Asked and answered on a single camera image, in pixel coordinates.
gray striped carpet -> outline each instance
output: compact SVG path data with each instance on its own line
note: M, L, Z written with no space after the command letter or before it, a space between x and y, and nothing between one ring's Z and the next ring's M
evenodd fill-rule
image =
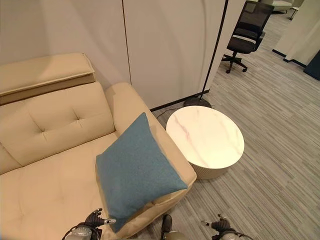
M243 55L247 72L222 62L205 98L229 116L245 141L242 158L224 175L197 180L170 213L190 240L210 240L201 220L224 213L255 240L320 239L320 81L271 52L292 14L272 15L259 50ZM153 112L155 116L176 104ZM165 127L174 110L159 121ZM139 239L159 239L161 219Z

lamp base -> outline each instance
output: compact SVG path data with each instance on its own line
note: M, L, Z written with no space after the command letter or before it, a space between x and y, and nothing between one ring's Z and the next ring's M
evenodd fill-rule
M211 104L207 100L198 97L189 97L187 100L184 101L183 106L203 106L212 109Z

baseboard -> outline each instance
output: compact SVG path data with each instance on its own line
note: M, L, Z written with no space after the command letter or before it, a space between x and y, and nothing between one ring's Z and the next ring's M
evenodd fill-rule
M210 89L205 90L203 93L204 93L204 94L207 94L207 93L209 92L209 90L210 90ZM159 109L163 109L163 108L169 107L169 106L171 106L171 105L175 105L175 104L181 103L181 102L185 101L185 100L188 99L188 98L198 97L198 96L200 96L200 95L201 95L201 92L198 92L198 93L193 94L193 95L191 95L191 96L187 96L187 97L184 97L184 98L180 98L180 99L178 99L178 100L175 100L175 101L172 101L172 102L163 104L163 105L161 105L161 106L157 106L157 107L151 108L150 111L151 111L151 112L154 112L154 111L157 111L157 110L159 110Z
M274 53L276 53L276 54L284 57L283 61L285 61L286 63L293 62L293 63L298 64L299 66L301 66L301 67L303 67L303 68L305 68L305 67L307 66L307 65L303 64L302 62L299 62L299 61L297 61L297 60L295 60L295 59L291 59L291 60L285 59L285 57L286 57L287 55L283 54L282 52L279 52L279 51L274 50L274 49L272 49L272 52L274 52Z
M302 62L299 62L299 61L297 61L297 60L295 60L295 59L292 59L291 62L293 62L293 63L295 63L295 64L298 64L299 66L301 66L301 67L303 67L303 68L305 68L305 67L307 66L307 65L303 64Z
M278 55L280 55L280 56L282 56L284 58L287 56L287 55L283 54L282 52L279 52L279 51L277 51L275 49L272 49L272 52L274 52L274 53L276 53L276 54L278 54Z

floor lamp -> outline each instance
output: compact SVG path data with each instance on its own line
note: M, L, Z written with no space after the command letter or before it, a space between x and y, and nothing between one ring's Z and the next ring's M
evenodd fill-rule
M218 36L216 38L213 54L212 54L212 57L211 57L210 66L209 66L208 72L206 74L206 78L205 78L205 81L204 81L204 85L203 85L203 89L202 89L202 92L200 94L200 97L195 97L195 96L194 97L189 97L187 100L184 101L184 103L183 103L184 107L187 107L187 106L204 106L204 107L211 108L211 104L207 100L203 99L202 97L204 95L205 88L206 88L206 85L207 85L207 81L208 81L208 78L209 78L209 75L210 75L211 67L212 67L212 64L213 64L215 56L216 56L216 52L217 52L217 48L218 48L218 44L219 44L219 39L220 39L220 35L221 35L221 32L222 32L222 28L223 28L223 25L224 25L225 16L226 16L226 12L227 12L228 1L229 0L225 0L225 2L224 2L223 14L222 14L222 18L221 18L221 23L220 23Z

headrest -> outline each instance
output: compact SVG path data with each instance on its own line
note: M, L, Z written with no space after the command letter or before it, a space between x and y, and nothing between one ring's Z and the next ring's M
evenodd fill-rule
M33 58L0 66L0 105L93 83L94 69L84 53Z

